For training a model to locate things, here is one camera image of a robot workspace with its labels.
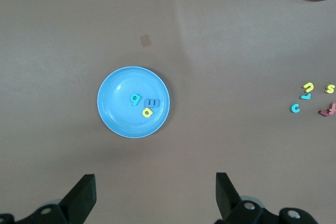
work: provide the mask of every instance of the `gray table surface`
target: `gray table surface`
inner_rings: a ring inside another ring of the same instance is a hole
[[[94,173],[86,223],[214,223],[227,172],[275,214],[334,223],[336,116],[318,111],[336,102],[324,93],[335,13],[336,0],[0,0],[0,212],[23,218]],[[160,75],[172,101],[136,140],[96,106],[104,78],[131,65]]]

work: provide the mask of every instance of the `plate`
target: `plate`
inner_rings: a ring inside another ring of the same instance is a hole
[[[162,126],[169,114],[170,97],[154,72],[131,66],[106,77],[98,91],[97,105],[110,130],[138,138],[153,134]]]

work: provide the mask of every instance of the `plate rim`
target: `plate rim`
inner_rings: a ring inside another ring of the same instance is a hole
[[[146,134],[146,135],[141,135],[141,136],[128,136],[128,135],[124,135],[124,134],[121,134],[121,133],[118,133],[116,132],[115,130],[111,129],[110,126],[107,125],[107,123],[103,120],[102,118],[102,115],[101,115],[101,111],[100,111],[100,107],[99,107],[99,94],[100,94],[100,91],[101,91],[101,88],[104,84],[104,82],[113,74],[115,74],[116,72],[118,71],[122,71],[124,69],[129,69],[129,68],[136,68],[136,69],[141,69],[141,70],[145,70],[146,72],[154,75],[156,78],[158,78],[158,80],[160,80],[160,82],[163,84],[164,88],[165,88],[165,92],[167,94],[167,97],[168,97],[168,101],[167,101],[167,113],[162,121],[162,123],[156,127],[156,129],[154,131],[151,131],[149,134]],[[101,120],[103,121],[103,123],[105,124],[105,126],[107,128],[109,128],[112,132],[114,132],[115,134],[119,135],[119,136],[123,136],[123,137],[127,137],[127,138],[142,138],[142,137],[146,137],[146,136],[149,136],[149,135],[152,135],[153,133],[155,133],[157,130],[159,130],[162,125],[165,123],[165,121],[167,120],[168,118],[168,115],[169,115],[169,111],[170,111],[170,94],[169,94],[169,91],[168,91],[168,88],[166,86],[166,84],[164,83],[164,81],[155,73],[153,72],[152,70],[148,69],[148,68],[145,68],[145,67],[141,67],[141,66],[126,66],[126,67],[122,67],[122,68],[118,68],[116,69],[115,71],[111,72],[108,76],[105,77],[105,79],[103,80],[103,82],[101,83],[100,87],[99,87],[99,90],[98,90],[98,93],[97,93],[97,109],[98,109],[98,113],[99,113],[99,116],[101,118]]]

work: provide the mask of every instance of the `blue plate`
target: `blue plate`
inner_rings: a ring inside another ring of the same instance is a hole
[[[100,117],[110,130],[138,138],[162,126],[169,113],[170,98],[166,85],[155,73],[146,68],[125,67],[106,77],[98,91],[97,104]]]

